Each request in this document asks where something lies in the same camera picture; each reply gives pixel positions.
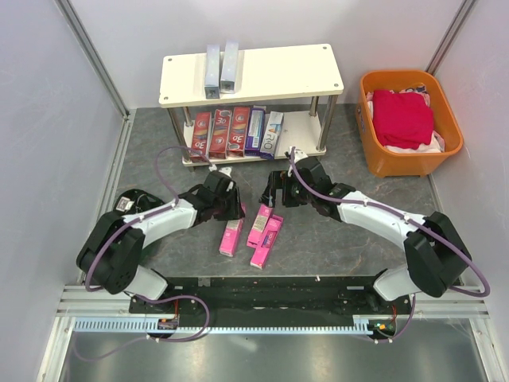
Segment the silver red toothpaste box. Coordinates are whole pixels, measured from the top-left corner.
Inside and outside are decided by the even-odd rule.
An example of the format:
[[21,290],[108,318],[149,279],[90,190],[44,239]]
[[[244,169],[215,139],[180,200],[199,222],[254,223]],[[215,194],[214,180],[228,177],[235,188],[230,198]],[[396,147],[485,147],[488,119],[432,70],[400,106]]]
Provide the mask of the silver red toothpaste box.
[[208,156],[209,133],[212,125],[212,113],[200,112],[196,115],[190,154],[192,162],[204,162]]

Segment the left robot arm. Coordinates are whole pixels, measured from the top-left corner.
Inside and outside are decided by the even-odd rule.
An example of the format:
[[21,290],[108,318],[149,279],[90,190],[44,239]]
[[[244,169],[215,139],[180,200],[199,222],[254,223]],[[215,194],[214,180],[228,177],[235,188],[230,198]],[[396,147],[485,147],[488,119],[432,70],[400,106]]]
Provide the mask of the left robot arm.
[[103,214],[77,256],[87,291],[136,294],[158,313],[172,309],[174,293],[156,271],[141,265],[142,251],[170,235],[211,219],[239,220],[245,216],[231,168],[212,170],[204,183],[154,209],[130,215]]

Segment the purple toothpaste box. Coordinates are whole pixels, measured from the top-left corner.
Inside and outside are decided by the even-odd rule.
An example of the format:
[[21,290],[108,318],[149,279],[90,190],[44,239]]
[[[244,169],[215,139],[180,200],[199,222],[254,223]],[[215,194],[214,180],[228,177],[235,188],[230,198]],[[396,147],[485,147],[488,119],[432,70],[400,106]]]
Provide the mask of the purple toothpaste box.
[[265,115],[266,109],[264,107],[253,107],[251,109],[244,145],[246,156],[259,155],[265,128]]

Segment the clear Protefix box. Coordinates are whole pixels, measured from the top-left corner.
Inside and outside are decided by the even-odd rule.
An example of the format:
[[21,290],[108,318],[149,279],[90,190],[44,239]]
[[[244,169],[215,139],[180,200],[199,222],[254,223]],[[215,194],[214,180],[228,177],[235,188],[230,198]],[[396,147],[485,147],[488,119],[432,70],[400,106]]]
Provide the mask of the clear Protefix box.
[[220,46],[208,45],[205,61],[204,93],[207,99],[220,97]]
[[223,52],[223,64],[220,73],[220,92],[233,94],[239,61],[239,43],[227,41]]

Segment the white RiO toothpaste box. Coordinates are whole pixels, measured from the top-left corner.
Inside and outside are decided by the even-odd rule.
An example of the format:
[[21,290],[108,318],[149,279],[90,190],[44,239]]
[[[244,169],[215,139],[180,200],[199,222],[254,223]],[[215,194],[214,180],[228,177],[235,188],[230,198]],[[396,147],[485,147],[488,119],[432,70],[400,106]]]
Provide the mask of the white RiO toothpaste box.
[[272,111],[270,113],[259,150],[260,158],[274,160],[283,120],[283,112]]

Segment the red 3D toothpaste box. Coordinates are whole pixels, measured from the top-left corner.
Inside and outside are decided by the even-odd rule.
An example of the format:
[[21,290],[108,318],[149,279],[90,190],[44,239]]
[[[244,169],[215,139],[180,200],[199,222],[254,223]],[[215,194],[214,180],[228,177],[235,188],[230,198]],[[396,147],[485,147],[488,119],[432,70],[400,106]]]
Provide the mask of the red 3D toothpaste box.
[[247,128],[251,109],[249,107],[235,107],[227,141],[227,155],[244,157]]

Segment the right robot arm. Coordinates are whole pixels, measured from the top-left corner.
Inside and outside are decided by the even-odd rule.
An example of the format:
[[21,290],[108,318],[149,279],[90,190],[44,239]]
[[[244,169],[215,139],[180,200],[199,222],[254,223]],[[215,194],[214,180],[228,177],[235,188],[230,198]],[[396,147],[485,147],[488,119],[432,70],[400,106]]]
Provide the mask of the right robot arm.
[[298,159],[295,166],[270,172],[261,203],[273,208],[280,197],[287,208],[311,205],[322,216],[364,228],[403,250],[405,265],[380,271],[364,293],[371,312],[382,313],[407,294],[440,298],[466,269],[471,256],[445,214],[423,216],[381,204],[332,181],[316,158]]

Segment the pink box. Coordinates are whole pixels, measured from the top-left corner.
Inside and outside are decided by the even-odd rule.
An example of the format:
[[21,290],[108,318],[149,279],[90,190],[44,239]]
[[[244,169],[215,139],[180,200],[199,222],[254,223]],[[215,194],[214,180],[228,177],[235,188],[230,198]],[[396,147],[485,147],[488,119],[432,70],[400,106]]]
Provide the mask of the pink box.
[[265,267],[274,242],[278,237],[284,219],[282,216],[273,215],[267,222],[266,227],[258,241],[254,254],[251,257],[251,266],[258,269]]
[[267,207],[264,204],[260,205],[258,213],[254,219],[254,223],[252,224],[251,230],[247,237],[247,246],[249,248],[256,248],[258,246],[258,242],[262,238],[262,234],[269,219],[272,216],[272,212],[272,208]]
[[239,237],[243,228],[244,218],[229,220],[223,232],[220,242],[219,253],[228,257],[234,257],[238,247]]

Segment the silver backed toothpaste box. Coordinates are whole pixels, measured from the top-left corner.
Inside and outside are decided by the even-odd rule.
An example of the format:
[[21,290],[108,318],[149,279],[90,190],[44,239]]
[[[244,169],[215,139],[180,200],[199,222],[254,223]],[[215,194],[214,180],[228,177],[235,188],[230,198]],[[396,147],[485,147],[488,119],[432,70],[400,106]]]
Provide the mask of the silver backed toothpaste box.
[[208,156],[210,158],[225,159],[227,157],[227,141],[231,126],[231,117],[231,110],[215,110],[208,148]]

